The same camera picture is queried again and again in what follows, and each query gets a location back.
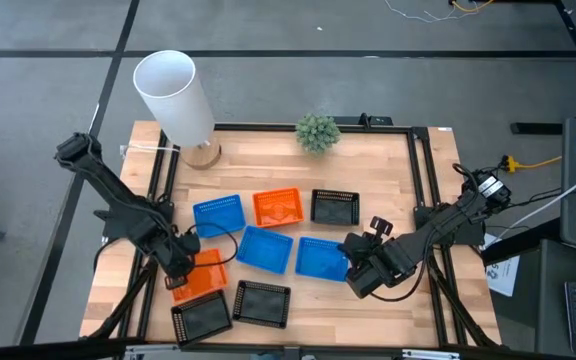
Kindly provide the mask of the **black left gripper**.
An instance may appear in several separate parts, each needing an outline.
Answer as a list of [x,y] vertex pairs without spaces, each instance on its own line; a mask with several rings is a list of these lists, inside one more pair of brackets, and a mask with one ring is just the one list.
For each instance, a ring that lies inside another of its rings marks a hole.
[[194,268],[194,256],[188,256],[177,244],[178,237],[158,230],[151,240],[151,252],[168,275],[164,282],[166,289],[170,291],[186,285],[188,275]]

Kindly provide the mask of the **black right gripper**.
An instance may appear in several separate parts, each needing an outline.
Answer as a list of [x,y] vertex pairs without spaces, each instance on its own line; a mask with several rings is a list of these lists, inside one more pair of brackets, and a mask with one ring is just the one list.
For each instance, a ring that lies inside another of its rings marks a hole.
[[383,242],[382,237],[391,234],[393,224],[378,216],[372,218],[370,227],[374,233],[367,233],[369,240],[356,233],[348,233],[344,241],[337,245],[337,249],[352,266],[358,266],[368,255],[366,264],[373,269],[383,285],[399,285],[417,269],[419,237],[409,233]]

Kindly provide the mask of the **orange plastic basket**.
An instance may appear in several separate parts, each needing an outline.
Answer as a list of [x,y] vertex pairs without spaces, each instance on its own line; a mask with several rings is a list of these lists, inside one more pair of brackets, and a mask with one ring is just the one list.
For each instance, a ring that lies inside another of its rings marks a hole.
[[181,305],[225,288],[228,285],[225,265],[217,265],[221,261],[221,253],[217,248],[199,252],[195,256],[196,266],[187,277],[187,284],[172,290],[173,304]]
[[291,225],[304,220],[301,194],[296,187],[254,193],[252,200],[257,227]]

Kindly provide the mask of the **black plastic basket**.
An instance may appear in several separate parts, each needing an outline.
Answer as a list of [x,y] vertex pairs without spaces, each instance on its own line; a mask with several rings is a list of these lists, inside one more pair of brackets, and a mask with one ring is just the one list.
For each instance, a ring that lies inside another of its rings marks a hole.
[[232,319],[223,290],[171,308],[179,347],[186,347],[231,330]]
[[290,299],[289,287],[240,280],[232,318],[253,325],[285,329]]
[[313,189],[310,220],[328,225],[353,226],[360,222],[360,194]]

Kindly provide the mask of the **blue plastic basket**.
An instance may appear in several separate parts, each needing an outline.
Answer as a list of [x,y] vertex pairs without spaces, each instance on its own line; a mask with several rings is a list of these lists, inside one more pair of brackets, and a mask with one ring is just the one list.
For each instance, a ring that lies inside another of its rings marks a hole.
[[334,282],[344,282],[349,267],[338,243],[312,237],[301,237],[295,263],[295,273]]
[[263,228],[247,226],[236,259],[244,264],[283,275],[294,239]]
[[236,232],[246,226],[246,218],[239,195],[229,195],[193,206],[197,233],[202,238],[211,238]]

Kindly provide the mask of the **green potted plant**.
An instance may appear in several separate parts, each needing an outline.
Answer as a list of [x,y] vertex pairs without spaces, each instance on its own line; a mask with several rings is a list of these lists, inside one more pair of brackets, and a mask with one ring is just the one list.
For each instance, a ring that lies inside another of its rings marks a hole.
[[295,134],[305,152],[321,155],[339,142],[341,131],[332,117],[307,114],[297,122]]

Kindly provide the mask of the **round wooden lamp base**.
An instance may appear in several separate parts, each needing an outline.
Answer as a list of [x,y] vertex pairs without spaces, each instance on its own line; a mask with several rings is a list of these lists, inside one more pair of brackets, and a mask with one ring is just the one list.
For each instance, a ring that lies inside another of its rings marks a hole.
[[206,170],[214,166],[221,158],[222,148],[217,139],[208,140],[201,145],[182,147],[181,160],[190,168]]

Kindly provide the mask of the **white paper sheet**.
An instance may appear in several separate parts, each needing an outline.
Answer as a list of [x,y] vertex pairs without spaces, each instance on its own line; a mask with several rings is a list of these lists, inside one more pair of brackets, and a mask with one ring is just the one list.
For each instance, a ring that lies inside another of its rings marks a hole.
[[520,257],[515,256],[485,267],[488,288],[506,297],[514,293]]

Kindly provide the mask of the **white cylindrical lamp shade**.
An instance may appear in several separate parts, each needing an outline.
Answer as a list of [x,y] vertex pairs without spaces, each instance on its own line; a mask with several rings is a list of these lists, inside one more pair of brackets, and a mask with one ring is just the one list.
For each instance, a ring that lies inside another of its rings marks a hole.
[[194,61],[163,50],[136,66],[133,85],[168,139],[180,147],[207,146],[215,119]]

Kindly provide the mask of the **black floor stand foot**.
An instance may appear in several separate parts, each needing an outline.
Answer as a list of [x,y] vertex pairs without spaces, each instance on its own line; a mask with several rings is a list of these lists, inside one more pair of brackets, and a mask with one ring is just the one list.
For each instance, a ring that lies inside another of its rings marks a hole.
[[515,135],[561,135],[561,123],[529,123],[514,122],[510,124],[510,131]]

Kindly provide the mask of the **silver metal bracket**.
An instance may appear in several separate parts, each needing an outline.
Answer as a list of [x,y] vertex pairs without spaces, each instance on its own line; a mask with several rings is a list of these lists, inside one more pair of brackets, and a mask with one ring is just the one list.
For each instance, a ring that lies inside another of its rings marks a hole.
[[177,351],[175,344],[142,344],[129,345],[124,352],[123,360],[143,360],[146,355]]
[[401,357],[405,360],[461,360],[456,352],[426,349],[403,349]]

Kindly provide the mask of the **black aluminium table frame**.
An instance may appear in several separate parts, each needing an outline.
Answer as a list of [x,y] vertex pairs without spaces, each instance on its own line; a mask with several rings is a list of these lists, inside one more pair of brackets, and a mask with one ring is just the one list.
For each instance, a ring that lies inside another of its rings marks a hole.
[[[306,155],[288,124],[221,124],[219,162],[194,170],[153,147],[160,130],[152,121],[134,124],[121,179],[136,193],[167,192],[181,228],[193,221],[194,204],[237,194],[248,223],[255,220],[252,196],[296,187],[303,197],[313,189],[360,194],[361,228],[373,216],[389,220],[396,233],[413,230],[418,205],[453,201],[462,184],[452,166],[459,159],[449,128],[347,126],[341,141],[320,158]],[[433,348],[437,328],[427,283],[408,280],[381,289],[377,298],[358,299],[339,282],[318,280],[287,270],[283,275],[236,260],[226,265],[225,294],[233,299],[240,280],[287,286],[292,291],[285,329],[235,322],[232,329],[199,344],[210,352],[302,350],[391,354],[398,348]]]

